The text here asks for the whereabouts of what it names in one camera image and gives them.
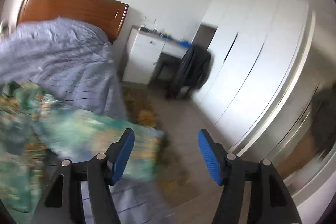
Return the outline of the green floral silk garment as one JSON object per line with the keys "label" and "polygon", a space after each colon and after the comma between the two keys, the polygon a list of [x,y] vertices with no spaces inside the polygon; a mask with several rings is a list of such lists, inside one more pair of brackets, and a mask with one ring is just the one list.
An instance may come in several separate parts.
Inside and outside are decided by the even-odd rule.
{"label": "green floral silk garment", "polygon": [[34,210],[48,151],[86,161],[139,126],[70,106],[37,84],[1,85],[1,200],[20,213]]}

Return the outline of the blue plaid bed sheet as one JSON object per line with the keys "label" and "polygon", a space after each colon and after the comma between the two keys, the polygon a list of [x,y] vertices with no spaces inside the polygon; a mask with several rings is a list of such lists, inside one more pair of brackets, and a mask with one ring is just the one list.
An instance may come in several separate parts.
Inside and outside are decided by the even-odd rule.
{"label": "blue plaid bed sheet", "polygon": [[[1,41],[1,85],[31,82],[70,106],[129,121],[110,49],[106,33],[89,23],[67,18],[23,23]],[[47,152],[38,202],[65,159]],[[121,222],[169,223],[153,180],[127,178],[125,170],[109,187]],[[3,205],[13,223],[31,223],[36,207],[20,213]]]}

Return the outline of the brown wooden headboard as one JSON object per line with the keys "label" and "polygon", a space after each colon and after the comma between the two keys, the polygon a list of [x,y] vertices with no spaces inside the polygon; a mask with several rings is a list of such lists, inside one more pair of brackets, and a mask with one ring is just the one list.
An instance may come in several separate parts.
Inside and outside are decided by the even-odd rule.
{"label": "brown wooden headboard", "polygon": [[111,42],[117,40],[129,5],[116,0],[23,0],[17,24],[58,17],[87,22],[101,28]]}

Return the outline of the white wardrobe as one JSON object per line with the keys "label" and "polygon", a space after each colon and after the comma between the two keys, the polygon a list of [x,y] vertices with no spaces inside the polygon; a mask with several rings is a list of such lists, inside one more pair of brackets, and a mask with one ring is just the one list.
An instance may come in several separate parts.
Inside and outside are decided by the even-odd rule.
{"label": "white wardrobe", "polygon": [[194,103],[230,151],[242,151],[288,98],[315,15],[305,0],[212,0],[203,23],[216,28],[205,84]]}

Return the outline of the dark jacket on chair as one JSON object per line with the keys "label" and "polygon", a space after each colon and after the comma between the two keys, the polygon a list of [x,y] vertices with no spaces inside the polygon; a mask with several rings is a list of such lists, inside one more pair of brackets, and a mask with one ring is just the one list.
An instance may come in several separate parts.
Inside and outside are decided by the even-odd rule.
{"label": "dark jacket on chair", "polygon": [[183,56],[165,97],[177,98],[183,88],[187,88],[184,97],[189,97],[195,89],[200,89],[206,82],[210,65],[209,51],[198,44],[192,45]]}

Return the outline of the patterned floor rug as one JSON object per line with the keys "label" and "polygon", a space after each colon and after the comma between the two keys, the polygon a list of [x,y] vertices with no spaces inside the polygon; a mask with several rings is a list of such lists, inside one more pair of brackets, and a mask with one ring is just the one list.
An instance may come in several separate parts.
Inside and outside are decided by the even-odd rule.
{"label": "patterned floor rug", "polygon": [[135,133],[134,149],[126,166],[125,177],[142,181],[156,178],[164,191],[176,192],[190,182],[190,175],[173,150],[150,102],[149,92],[144,88],[123,86],[122,95],[128,120],[142,130]]}

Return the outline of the white desk with drawers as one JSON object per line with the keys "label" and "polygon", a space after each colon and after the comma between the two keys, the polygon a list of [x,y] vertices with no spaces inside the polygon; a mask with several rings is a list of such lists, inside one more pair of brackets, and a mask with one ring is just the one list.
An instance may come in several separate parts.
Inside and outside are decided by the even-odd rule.
{"label": "white desk with drawers", "polygon": [[122,81],[147,85],[161,55],[181,59],[186,52],[187,48],[175,41],[141,31],[139,26],[133,26],[126,44],[126,65]]}

